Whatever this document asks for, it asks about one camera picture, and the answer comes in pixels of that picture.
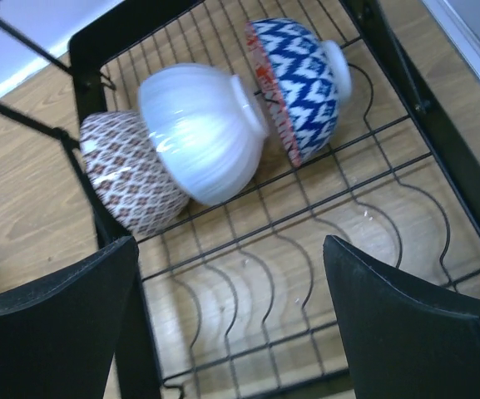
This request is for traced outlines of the blue zigzag pattern bowl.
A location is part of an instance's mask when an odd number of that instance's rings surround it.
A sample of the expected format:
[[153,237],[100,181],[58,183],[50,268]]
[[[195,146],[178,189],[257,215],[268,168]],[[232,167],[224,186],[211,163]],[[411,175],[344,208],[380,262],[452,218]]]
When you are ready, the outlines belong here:
[[336,42],[290,18],[248,21],[245,36],[271,119],[299,167],[329,143],[352,95],[347,60]]

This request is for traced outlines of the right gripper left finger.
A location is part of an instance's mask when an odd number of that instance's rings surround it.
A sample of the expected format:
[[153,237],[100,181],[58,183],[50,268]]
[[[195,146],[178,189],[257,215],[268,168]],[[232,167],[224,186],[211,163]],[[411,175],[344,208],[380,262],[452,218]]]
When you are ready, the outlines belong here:
[[0,398],[101,398],[138,249],[123,237],[0,293]]

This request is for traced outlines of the brown lattice pattern bowl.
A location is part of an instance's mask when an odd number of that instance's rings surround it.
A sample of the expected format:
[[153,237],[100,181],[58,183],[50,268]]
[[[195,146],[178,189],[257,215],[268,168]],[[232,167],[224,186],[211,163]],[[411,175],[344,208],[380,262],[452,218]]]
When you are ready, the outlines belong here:
[[81,124],[86,172],[114,219],[135,235],[164,229],[188,205],[136,111],[105,111]]

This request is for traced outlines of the black two-tier dish rack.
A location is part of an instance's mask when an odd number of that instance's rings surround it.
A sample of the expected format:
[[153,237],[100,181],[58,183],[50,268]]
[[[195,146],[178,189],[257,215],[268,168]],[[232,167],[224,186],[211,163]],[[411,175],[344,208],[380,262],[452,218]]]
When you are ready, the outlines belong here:
[[[266,18],[336,42],[352,78],[331,140],[299,167],[246,44],[245,24]],[[140,114],[140,84],[189,62],[239,75],[270,133],[239,194],[213,206],[188,195],[164,229],[135,235],[92,186],[81,124],[98,112]],[[0,293],[135,239],[102,397],[354,393],[324,268],[329,235],[455,293],[480,276],[480,164],[378,1],[124,1],[72,37],[68,63],[52,64],[71,79],[74,101],[39,108],[71,114],[70,128],[0,102],[0,116],[28,130],[0,134],[0,278],[11,284]]]

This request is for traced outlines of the white ribbed bowl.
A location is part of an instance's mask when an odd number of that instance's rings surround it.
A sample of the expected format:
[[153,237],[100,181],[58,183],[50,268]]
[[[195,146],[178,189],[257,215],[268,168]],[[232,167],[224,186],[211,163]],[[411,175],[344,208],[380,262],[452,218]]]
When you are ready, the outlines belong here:
[[162,164],[192,199],[221,204],[253,178],[270,128],[239,75],[177,63],[148,76],[137,100]]

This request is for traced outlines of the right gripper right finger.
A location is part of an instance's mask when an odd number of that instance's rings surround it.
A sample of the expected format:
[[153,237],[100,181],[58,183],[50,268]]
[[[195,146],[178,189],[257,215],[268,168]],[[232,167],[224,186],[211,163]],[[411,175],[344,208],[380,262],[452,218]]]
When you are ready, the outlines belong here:
[[358,398],[480,398],[480,299],[329,235],[324,268]]

